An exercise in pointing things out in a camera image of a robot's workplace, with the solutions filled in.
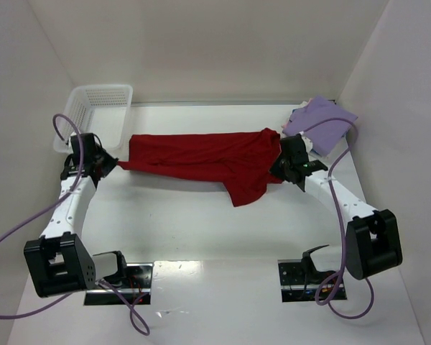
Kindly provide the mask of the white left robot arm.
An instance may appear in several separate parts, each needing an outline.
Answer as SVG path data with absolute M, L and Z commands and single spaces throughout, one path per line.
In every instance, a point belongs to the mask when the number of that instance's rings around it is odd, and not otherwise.
M 24 246 L 24 258 L 41 298 L 91 290 L 99 280 L 116 283 L 126 277 L 126 260 L 120 251 L 90 254 L 80 238 L 98 182 L 117 163 L 96 140 L 93 133 L 71 137 L 73 152 L 60 175 L 63 200 L 40 237 Z

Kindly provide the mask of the red t-shirt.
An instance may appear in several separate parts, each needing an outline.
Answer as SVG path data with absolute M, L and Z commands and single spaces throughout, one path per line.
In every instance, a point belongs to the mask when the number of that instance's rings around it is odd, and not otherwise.
M 280 135 L 259 132 L 219 134 L 135 134 L 123 170 L 183 180 L 221 183 L 233 206 L 260 199 L 270 184 L 282 180 L 270 173 L 280 153 Z

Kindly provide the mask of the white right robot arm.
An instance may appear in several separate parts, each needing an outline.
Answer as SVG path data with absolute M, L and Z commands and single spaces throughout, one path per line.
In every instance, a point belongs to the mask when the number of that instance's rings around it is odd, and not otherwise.
M 390 210 L 380 211 L 360 200 L 324 163 L 311 161 L 301 135 L 281 139 L 280 149 L 270 173 L 318 200 L 343 227 L 340 270 L 363 280 L 400 266 L 403 253 L 398 223 Z

